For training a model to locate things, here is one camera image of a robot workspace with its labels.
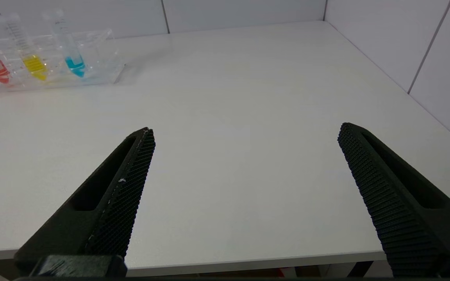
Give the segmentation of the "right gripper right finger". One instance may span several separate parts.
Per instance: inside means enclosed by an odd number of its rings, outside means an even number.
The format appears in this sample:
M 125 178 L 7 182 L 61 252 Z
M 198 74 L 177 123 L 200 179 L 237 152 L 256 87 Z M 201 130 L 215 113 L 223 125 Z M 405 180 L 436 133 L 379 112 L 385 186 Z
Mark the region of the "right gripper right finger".
M 450 278 L 450 198 L 367 129 L 337 140 L 393 276 Z

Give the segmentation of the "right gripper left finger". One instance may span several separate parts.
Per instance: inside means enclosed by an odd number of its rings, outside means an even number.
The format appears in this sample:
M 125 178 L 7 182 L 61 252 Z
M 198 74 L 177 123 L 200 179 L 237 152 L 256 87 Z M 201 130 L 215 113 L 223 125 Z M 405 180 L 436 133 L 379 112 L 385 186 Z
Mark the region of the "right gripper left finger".
M 128 135 L 14 255 L 25 279 L 114 279 L 155 152 L 152 129 Z

